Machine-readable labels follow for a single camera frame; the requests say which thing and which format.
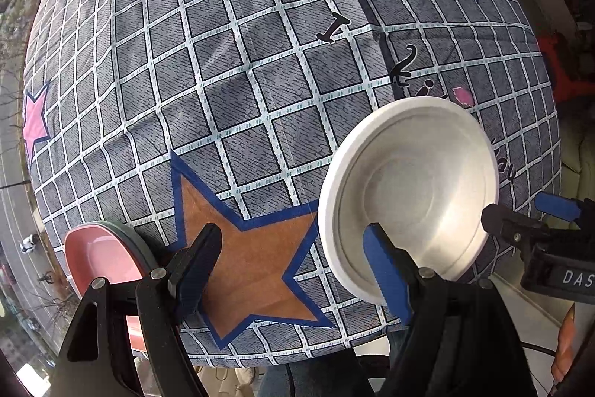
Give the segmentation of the blue square plate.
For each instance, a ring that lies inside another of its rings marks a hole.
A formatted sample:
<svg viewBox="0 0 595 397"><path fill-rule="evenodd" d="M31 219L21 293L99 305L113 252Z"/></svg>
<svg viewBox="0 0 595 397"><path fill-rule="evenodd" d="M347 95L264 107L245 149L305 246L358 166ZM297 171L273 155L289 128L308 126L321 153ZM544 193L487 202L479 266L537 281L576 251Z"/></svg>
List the blue square plate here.
<svg viewBox="0 0 595 397"><path fill-rule="evenodd" d="M124 246L142 276L158 267L158 263L148 244L134 229L121 222L99 221L98 225L111 232Z"/></svg>

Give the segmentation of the white round bowl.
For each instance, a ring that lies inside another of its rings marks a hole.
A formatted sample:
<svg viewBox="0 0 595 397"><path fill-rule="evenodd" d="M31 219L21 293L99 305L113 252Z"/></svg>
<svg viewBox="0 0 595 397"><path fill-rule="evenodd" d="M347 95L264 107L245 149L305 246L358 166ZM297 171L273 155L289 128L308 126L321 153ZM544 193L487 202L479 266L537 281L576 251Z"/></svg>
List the white round bowl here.
<svg viewBox="0 0 595 397"><path fill-rule="evenodd" d="M364 230L377 222L419 266L456 281L485 246L481 214L498 194L492 144L468 111L434 97L392 102L333 156L318 209L325 258L351 294L383 305L363 250Z"/></svg>

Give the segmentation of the pink square plate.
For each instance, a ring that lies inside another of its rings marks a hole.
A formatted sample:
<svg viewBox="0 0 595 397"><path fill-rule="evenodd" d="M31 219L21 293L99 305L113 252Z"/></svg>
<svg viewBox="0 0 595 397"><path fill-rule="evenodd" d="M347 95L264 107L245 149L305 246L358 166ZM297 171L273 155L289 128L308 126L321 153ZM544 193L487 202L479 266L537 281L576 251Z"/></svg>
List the pink square plate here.
<svg viewBox="0 0 595 397"><path fill-rule="evenodd" d="M65 260L79 297L99 277L117 284L145 276L140 274L124 246L98 222L77 226L65 236Z"/></svg>

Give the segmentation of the person's jeans leg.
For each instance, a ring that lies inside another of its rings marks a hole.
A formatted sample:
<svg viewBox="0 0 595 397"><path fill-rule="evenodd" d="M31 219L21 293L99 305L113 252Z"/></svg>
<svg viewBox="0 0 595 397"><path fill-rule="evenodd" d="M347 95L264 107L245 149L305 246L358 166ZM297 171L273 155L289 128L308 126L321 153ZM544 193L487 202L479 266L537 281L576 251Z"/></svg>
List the person's jeans leg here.
<svg viewBox="0 0 595 397"><path fill-rule="evenodd" d="M354 350L269 367L258 396L374 396Z"/></svg>

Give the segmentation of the grey checkered star tablecloth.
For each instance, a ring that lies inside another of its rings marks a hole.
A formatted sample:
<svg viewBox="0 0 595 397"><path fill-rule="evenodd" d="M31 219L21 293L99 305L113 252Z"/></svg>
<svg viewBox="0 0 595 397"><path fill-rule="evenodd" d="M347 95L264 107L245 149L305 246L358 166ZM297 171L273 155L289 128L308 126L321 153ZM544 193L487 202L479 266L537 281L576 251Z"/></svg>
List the grey checkered star tablecloth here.
<svg viewBox="0 0 595 397"><path fill-rule="evenodd" d="M172 156L242 221L310 209L349 131L413 96L476 118L506 205L533 215L561 188L550 78L517 0L41 0L24 88L58 249L96 220L173 244Z"/></svg>

